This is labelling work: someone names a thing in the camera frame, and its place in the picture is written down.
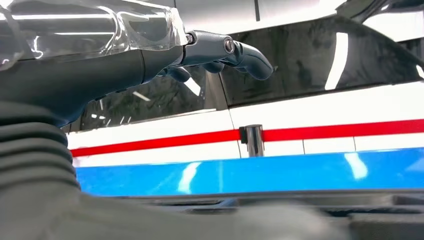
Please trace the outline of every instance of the white surface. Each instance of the white surface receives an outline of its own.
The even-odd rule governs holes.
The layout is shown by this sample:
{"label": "white surface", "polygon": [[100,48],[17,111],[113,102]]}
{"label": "white surface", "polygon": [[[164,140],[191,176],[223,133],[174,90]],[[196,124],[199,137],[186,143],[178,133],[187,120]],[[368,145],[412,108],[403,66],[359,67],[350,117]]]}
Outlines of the white surface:
{"label": "white surface", "polygon": [[[228,110],[212,111],[71,133],[68,136],[68,147],[77,149],[231,129],[233,124]],[[74,165],[79,167],[114,166],[239,157],[237,141],[227,141],[77,157],[74,159]]]}
{"label": "white surface", "polygon": [[235,128],[289,129],[424,119],[424,83],[372,87],[230,110]]}
{"label": "white surface", "polygon": [[68,135],[68,147],[77,149],[230,129],[233,129],[233,124],[228,110],[211,111],[71,133]]}
{"label": "white surface", "polygon": [[355,137],[357,151],[424,147],[424,133]]}
{"label": "white surface", "polygon": [[253,0],[176,0],[186,30],[233,34],[313,20],[334,14],[319,0],[260,0],[256,21]]}
{"label": "white surface", "polygon": [[325,90],[334,90],[339,83],[340,77],[345,70],[346,61],[348,60],[349,52],[349,36],[344,32],[337,32],[335,34],[335,51],[334,59],[331,65],[330,72],[328,73],[327,82],[325,83]]}
{"label": "white surface", "polygon": [[[244,106],[230,112],[235,128],[262,124],[264,130],[271,130],[424,119],[424,110],[417,105],[422,102],[424,83],[414,82]],[[303,148],[306,154],[351,152],[355,144],[357,151],[424,147],[424,139],[413,136],[357,137],[355,143],[351,137],[306,139],[304,145],[301,140],[267,142],[265,155],[295,155],[303,153]],[[247,156],[243,145],[240,151]]]}
{"label": "white surface", "polygon": [[[245,144],[238,141],[240,146],[240,155],[242,158],[248,158],[249,152]],[[268,141],[264,143],[264,156],[288,156],[288,155],[302,155],[304,153],[304,145],[302,140],[293,141]]]}
{"label": "white surface", "polygon": [[370,17],[363,24],[396,42],[424,37],[422,11],[380,14]]}
{"label": "white surface", "polygon": [[354,152],[353,137],[335,137],[323,139],[305,139],[303,141],[305,154]]}

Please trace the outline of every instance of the robotic arm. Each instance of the robotic arm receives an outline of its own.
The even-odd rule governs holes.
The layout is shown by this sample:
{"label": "robotic arm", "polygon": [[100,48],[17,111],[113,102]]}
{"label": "robotic arm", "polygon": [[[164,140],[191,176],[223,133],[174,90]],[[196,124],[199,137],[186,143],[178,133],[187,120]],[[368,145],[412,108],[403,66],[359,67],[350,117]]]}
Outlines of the robotic arm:
{"label": "robotic arm", "polygon": [[230,36],[186,33],[175,8],[134,0],[2,6],[0,101],[57,127],[77,119],[87,102],[157,75],[184,82],[190,78],[184,66],[217,73],[227,65],[259,80],[273,72],[257,49]]}

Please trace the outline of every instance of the red stripe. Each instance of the red stripe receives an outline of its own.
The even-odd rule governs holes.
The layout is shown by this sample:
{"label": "red stripe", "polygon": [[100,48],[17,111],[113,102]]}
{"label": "red stripe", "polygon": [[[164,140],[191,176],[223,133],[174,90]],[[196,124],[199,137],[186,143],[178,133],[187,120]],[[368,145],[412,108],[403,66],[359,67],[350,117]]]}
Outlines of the red stripe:
{"label": "red stripe", "polygon": [[263,141],[273,142],[389,134],[413,134],[423,132],[424,119],[418,119],[264,130]]}
{"label": "red stripe", "polygon": [[135,150],[158,149],[194,144],[210,144],[240,140],[239,130],[206,132],[185,136],[173,136],[143,141],[124,142],[104,146],[92,146],[71,150],[72,156],[81,157],[97,154],[120,153]]}
{"label": "red stripe", "polygon": [[[424,119],[271,129],[263,131],[263,140],[265,142],[273,142],[411,133],[424,133]],[[236,141],[240,139],[239,130],[234,129],[143,141],[124,142],[104,146],[85,147],[73,149],[71,152],[74,157],[81,157],[135,150],[219,143],[226,141]]]}

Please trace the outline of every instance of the blue panel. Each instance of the blue panel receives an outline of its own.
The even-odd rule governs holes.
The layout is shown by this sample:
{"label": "blue panel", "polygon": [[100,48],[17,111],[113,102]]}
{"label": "blue panel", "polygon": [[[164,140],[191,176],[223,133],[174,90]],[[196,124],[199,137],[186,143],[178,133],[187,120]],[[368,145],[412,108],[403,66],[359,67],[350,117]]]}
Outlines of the blue panel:
{"label": "blue panel", "polygon": [[424,148],[77,168],[100,196],[424,188]]}

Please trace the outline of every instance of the dark surface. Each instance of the dark surface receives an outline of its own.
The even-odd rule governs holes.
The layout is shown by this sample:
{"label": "dark surface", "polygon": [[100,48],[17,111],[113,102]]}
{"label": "dark surface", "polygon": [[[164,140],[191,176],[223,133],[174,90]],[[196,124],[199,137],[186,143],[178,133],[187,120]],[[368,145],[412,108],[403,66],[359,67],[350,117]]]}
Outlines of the dark surface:
{"label": "dark surface", "polygon": [[14,105],[14,112],[1,112],[0,124],[7,121],[7,115],[13,116],[12,123],[17,123],[15,113],[28,120],[30,110],[34,110],[34,115],[45,116],[44,123],[66,125],[76,120],[93,98],[140,84],[144,75],[139,50],[80,61],[17,62],[0,71],[0,106]]}
{"label": "dark surface", "polygon": [[349,228],[354,239],[423,239],[424,194],[419,191],[257,192],[124,199],[160,206],[167,211],[200,215],[234,214],[245,207],[257,205],[300,204],[305,208],[317,208],[323,215],[329,216],[335,226]]}
{"label": "dark surface", "polygon": [[[214,98],[209,92],[211,89],[207,83],[205,70],[198,66],[186,67],[186,69],[200,87],[199,96],[195,95],[184,83],[175,81],[169,76],[155,77],[147,84],[130,87],[126,91],[106,96],[102,99],[103,110],[100,101],[90,102],[82,115],[81,130],[106,127],[109,119],[110,123],[107,126],[112,127],[216,108]],[[133,92],[142,94],[150,101],[139,98]],[[105,119],[93,118],[92,114],[104,116]]]}
{"label": "dark surface", "polygon": [[[336,33],[348,34],[345,68],[335,90],[325,91],[336,49]],[[233,34],[259,49],[274,66],[266,81],[231,68],[221,73],[228,104],[304,97],[421,79],[421,60],[386,36],[342,17],[329,17]]]}

